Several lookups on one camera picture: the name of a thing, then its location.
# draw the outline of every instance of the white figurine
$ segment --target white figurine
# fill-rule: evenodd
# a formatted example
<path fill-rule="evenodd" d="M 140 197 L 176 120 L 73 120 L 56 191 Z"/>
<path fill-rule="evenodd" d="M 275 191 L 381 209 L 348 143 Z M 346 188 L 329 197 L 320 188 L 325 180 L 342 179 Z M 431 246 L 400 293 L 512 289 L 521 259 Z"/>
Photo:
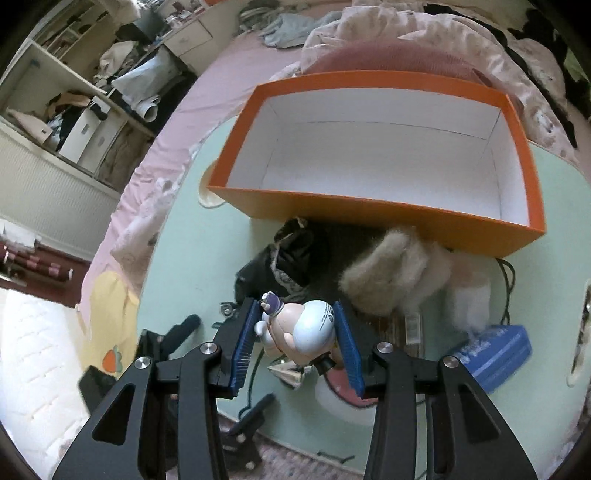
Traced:
<path fill-rule="evenodd" d="M 328 303 L 283 303 L 273 292 L 267 292 L 261 306 L 264 313 L 255 332 L 268 356 L 276 358 L 284 353 L 297 365 L 313 364 L 321 373 L 335 365 L 331 353 L 340 359 L 336 352 L 335 314 Z"/>

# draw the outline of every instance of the metal screw head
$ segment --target metal screw head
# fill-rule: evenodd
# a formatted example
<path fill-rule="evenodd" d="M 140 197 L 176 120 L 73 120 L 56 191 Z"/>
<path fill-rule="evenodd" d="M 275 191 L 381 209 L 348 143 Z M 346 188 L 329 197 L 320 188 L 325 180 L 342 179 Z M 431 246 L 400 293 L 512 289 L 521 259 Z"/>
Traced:
<path fill-rule="evenodd" d="M 447 356 L 443 358 L 443 365 L 448 368 L 456 368 L 460 364 L 460 361 L 454 356 Z"/>
<path fill-rule="evenodd" d="M 232 313 L 234 313 L 234 307 L 231 303 L 222 303 L 220 305 L 220 312 L 226 318 L 231 317 Z"/>
<path fill-rule="evenodd" d="M 199 349 L 201 350 L 201 353 L 205 353 L 205 355 L 211 355 L 212 353 L 216 352 L 217 345 L 213 342 L 205 342 L 201 344 Z"/>
<path fill-rule="evenodd" d="M 380 342 L 378 343 L 378 352 L 380 353 L 392 353 L 394 351 L 394 346 L 388 342 Z"/>
<path fill-rule="evenodd" d="M 148 368 L 150 363 L 152 363 L 152 360 L 149 357 L 141 356 L 134 362 L 134 367 L 138 370 L 143 370 L 144 368 Z"/>

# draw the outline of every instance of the open shoe box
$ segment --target open shoe box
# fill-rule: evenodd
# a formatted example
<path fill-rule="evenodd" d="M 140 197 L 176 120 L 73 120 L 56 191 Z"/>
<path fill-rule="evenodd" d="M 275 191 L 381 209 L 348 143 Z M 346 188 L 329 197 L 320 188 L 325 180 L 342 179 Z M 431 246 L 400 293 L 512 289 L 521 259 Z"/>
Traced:
<path fill-rule="evenodd" d="M 504 257 L 545 232 L 507 95 L 414 72 L 335 72 L 258 86 L 208 188 L 255 218 L 415 226 Z"/>

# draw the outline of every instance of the white bedding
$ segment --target white bedding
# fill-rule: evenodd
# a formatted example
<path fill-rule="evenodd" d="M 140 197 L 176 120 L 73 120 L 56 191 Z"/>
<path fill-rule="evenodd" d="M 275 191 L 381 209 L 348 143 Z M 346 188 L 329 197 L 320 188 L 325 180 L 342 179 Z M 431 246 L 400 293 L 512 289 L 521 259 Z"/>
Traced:
<path fill-rule="evenodd" d="M 88 419 L 76 328 L 73 309 L 0 288 L 0 420 L 41 480 Z"/>
<path fill-rule="evenodd" d="M 426 14 L 423 12 L 426 2 L 399 4 L 394 0 L 384 3 L 381 1 L 356 0 L 353 7 L 343 10 L 341 19 L 314 29 L 301 51 L 300 61 L 286 67 L 273 79 L 305 73 L 321 56 L 355 40 L 397 38 L 437 47 L 468 60 L 478 70 L 496 77 L 504 85 L 505 91 L 518 97 L 523 104 L 524 112 L 521 119 L 527 137 L 554 155 L 579 166 L 564 128 L 548 102 L 524 71 L 511 60 L 490 31 L 468 18 L 457 15 Z M 470 14 L 481 18 L 476 13 Z M 509 46 L 530 63 L 539 80 L 540 77 L 543 78 L 544 85 L 557 102 L 566 106 L 564 82 L 559 70 L 558 75 L 554 74 L 558 67 L 552 54 L 536 42 L 516 40 L 509 32 L 504 33 Z M 540 56 L 540 52 L 547 53 L 544 56 L 543 68 L 539 61 L 532 60 L 532 43 L 536 45 L 537 57 Z"/>

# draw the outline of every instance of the drawer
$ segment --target drawer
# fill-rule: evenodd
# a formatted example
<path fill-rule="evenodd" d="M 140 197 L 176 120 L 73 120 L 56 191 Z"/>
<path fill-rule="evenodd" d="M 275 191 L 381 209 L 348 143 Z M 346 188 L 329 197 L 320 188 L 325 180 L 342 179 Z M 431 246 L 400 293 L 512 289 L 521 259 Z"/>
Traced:
<path fill-rule="evenodd" d="M 164 40 L 164 44 L 174 53 L 180 57 L 183 53 L 187 53 L 192 48 L 211 40 L 212 36 L 199 23 L 199 20 L 193 21 L 191 24 L 180 29 L 172 37 Z"/>
<path fill-rule="evenodd" d="M 203 45 L 199 45 L 198 47 L 189 50 L 182 55 L 180 59 L 185 62 L 195 74 L 201 75 L 205 72 L 206 68 L 213 63 L 220 52 L 221 49 L 219 45 L 214 40 L 210 40 Z"/>
<path fill-rule="evenodd" d="M 74 163 L 78 163 L 82 152 L 88 145 L 96 129 L 99 128 L 99 125 L 100 120 L 94 112 L 88 108 L 85 109 L 74 124 L 66 141 L 61 146 L 60 155 Z"/>

